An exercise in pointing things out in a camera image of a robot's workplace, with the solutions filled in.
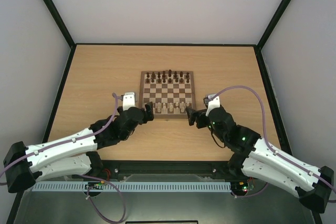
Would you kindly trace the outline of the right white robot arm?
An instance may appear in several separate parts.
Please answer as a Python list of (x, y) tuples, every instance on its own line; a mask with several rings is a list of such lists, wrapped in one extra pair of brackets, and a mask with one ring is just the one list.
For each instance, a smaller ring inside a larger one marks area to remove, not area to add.
[(186, 114), (189, 125), (208, 128), (212, 137), (233, 151), (228, 161), (232, 176), (261, 179), (289, 192), (306, 208), (319, 214), (325, 212), (333, 186), (332, 169), (306, 164), (267, 144), (259, 133), (236, 124), (222, 106), (210, 112), (187, 108)]

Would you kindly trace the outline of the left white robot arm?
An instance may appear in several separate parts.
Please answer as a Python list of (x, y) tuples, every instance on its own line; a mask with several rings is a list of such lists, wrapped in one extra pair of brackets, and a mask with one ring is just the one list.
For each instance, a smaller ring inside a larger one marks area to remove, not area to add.
[(4, 185), (9, 193), (18, 193), (33, 187), (38, 181), (67, 175), (96, 176), (102, 169), (97, 150), (117, 145), (133, 134), (139, 125), (153, 121), (153, 103), (144, 108), (122, 106), (118, 115), (52, 142), (26, 146), (14, 143), (3, 164)]

